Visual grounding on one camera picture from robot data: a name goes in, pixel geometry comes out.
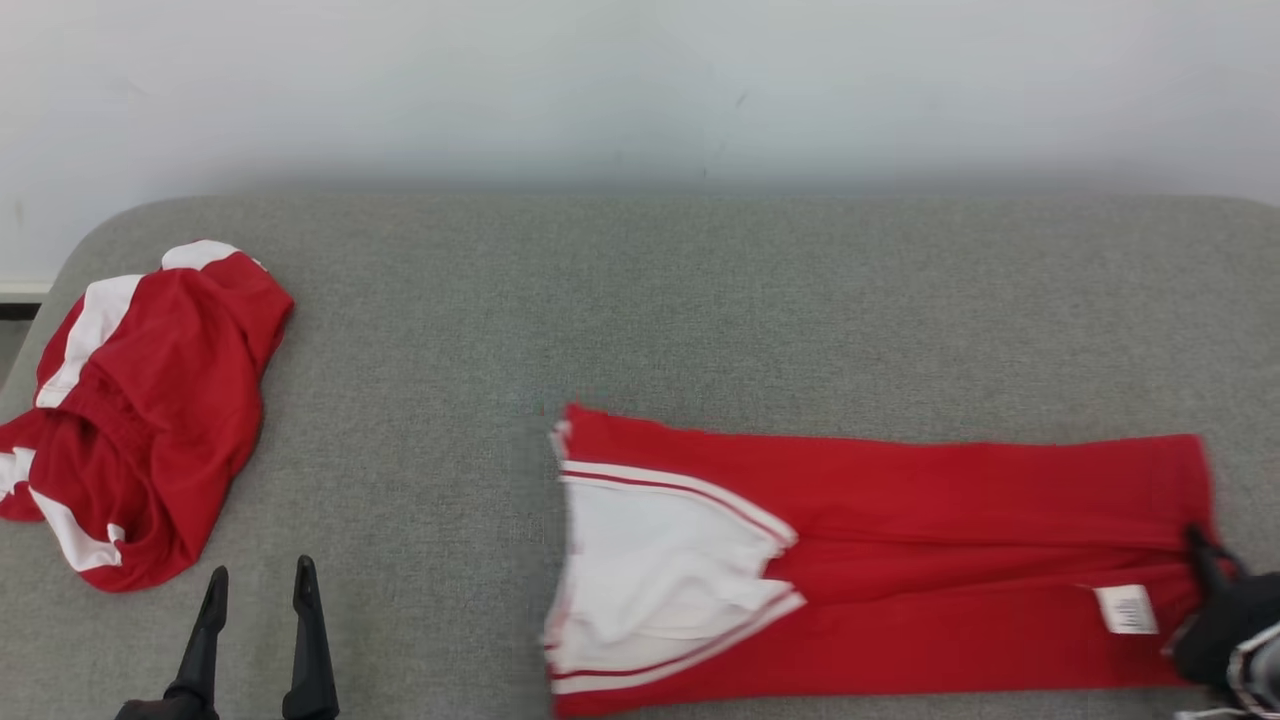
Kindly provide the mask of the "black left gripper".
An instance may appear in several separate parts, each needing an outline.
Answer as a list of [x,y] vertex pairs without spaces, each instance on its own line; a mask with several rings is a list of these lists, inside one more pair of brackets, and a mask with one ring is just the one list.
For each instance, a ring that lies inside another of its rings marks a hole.
[[[218,639],[225,626],[229,571],[218,566],[207,584],[174,682],[160,700],[129,700],[115,720],[218,720],[215,708]],[[297,616],[291,688],[282,700],[284,719],[337,719],[332,653],[317,571],[310,556],[297,561],[293,591]]]

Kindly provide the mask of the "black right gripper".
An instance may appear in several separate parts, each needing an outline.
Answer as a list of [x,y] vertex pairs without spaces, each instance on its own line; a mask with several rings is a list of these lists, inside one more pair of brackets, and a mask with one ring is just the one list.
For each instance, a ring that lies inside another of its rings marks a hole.
[[1185,538],[1201,606],[1172,638],[1174,667],[1197,685],[1228,684],[1252,717],[1279,719],[1277,574],[1253,573],[1198,525]]

